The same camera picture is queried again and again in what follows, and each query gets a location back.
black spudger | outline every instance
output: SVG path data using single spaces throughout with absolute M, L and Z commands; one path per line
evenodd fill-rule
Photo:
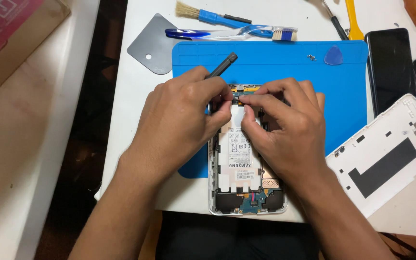
M 224 71 L 226 71 L 226 69 L 237 60 L 237 54 L 235 54 L 234 52 L 229 54 L 229 56 L 217 67 L 213 70 L 213 72 L 206 77 L 206 79 L 212 78 L 212 77 L 217 77 L 217 76 L 221 76 L 221 74 L 224 73 Z

right hand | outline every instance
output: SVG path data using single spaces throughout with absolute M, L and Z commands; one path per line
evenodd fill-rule
M 284 97 L 287 105 L 278 98 Z M 265 83 L 253 95 L 240 96 L 245 105 L 242 128 L 274 172 L 299 195 L 323 183 L 338 183 L 325 161 L 325 96 L 308 80 L 294 78 Z M 280 129 L 266 132 L 253 109 L 262 107 Z

left hand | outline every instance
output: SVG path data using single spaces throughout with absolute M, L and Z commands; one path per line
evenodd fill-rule
M 120 159 L 120 164 L 135 162 L 145 171 L 130 169 L 126 174 L 143 174 L 142 181 L 161 183 L 229 122 L 234 96 L 222 78 L 205 80 L 208 75 L 198 66 L 150 92 L 134 140 Z M 206 115 L 211 100 L 221 104 Z

white table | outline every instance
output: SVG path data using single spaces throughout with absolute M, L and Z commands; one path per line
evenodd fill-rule
M 0 259 L 32 259 L 89 54 L 99 0 L 71 15 L 0 87 Z
M 345 1 L 327 0 L 343 28 L 349 28 Z M 253 20 L 253 23 L 273 26 L 298 27 L 300 41 L 339 40 L 327 12 L 320 0 L 185 0 L 185 3 L 212 11 L 227 13 Z M 212 26 L 193 19 L 177 18 L 174 14 L 176 0 L 129 0 L 124 27 L 118 79 L 113 104 L 113 114 L 105 160 L 102 187 L 96 194 L 100 199 L 115 172 L 118 158 L 128 147 L 137 129 L 139 116 L 147 94 L 154 87 L 172 77 L 172 73 L 157 75 L 145 68 L 126 49 L 139 35 L 155 13 L 162 14 L 176 27 L 182 29 L 222 30 L 223 26 Z M 410 33 L 412 55 L 416 59 L 416 29 L 403 7 L 402 0 L 355 0 L 358 23 L 364 33 L 396 28 L 394 23 L 405 27 Z M 368 114 L 373 114 L 369 87 L 367 87 Z M 185 179 L 174 174 L 160 191 L 157 204 L 159 210 L 209 214 L 207 179 Z M 303 222 L 303 215 L 296 200 L 289 203 L 283 214 L 248 216 L 253 218 Z M 379 231 L 416 235 L 416 180 L 395 198 L 369 217 Z

finger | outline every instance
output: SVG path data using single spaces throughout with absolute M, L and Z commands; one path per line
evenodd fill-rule
M 204 80 L 209 75 L 209 71 L 204 66 L 197 66 L 191 70 L 186 71 L 179 77 L 170 79 L 168 82 L 175 85 L 184 85 L 186 83 L 198 82 Z
M 286 78 L 283 80 L 275 80 L 265 83 L 260 89 L 259 93 L 279 94 L 282 93 L 285 99 L 292 105 L 298 108 L 303 108 L 309 103 L 304 90 L 294 78 Z
M 261 148 L 269 139 L 269 133 L 266 132 L 256 121 L 255 112 L 249 105 L 244 105 L 245 113 L 242 120 L 242 129 L 253 142 L 253 146 L 261 152 Z
M 223 125 L 227 124 L 232 117 L 231 114 L 231 101 L 224 101 L 219 109 L 213 113 L 211 116 L 206 115 L 207 119 L 207 134 L 206 138 L 212 138 L 215 133 L 221 128 Z
M 289 122 L 292 115 L 296 113 L 294 109 L 272 95 L 243 95 L 240 96 L 240 102 L 262 107 L 264 111 L 277 120 L 281 126 L 283 126 L 282 123 Z
M 324 113 L 325 109 L 325 95 L 323 93 L 317 92 L 316 93 L 317 102 L 319 104 L 320 111 Z
M 196 83 L 200 97 L 208 103 L 212 98 L 221 96 L 223 100 L 232 101 L 234 94 L 231 88 L 220 77 L 213 77 Z
M 309 80 L 303 80 L 298 82 L 301 88 L 303 89 L 304 93 L 306 93 L 307 98 L 311 103 L 315 106 L 315 108 L 319 108 L 319 103 L 317 102 L 316 92 L 314 90 L 314 86 Z

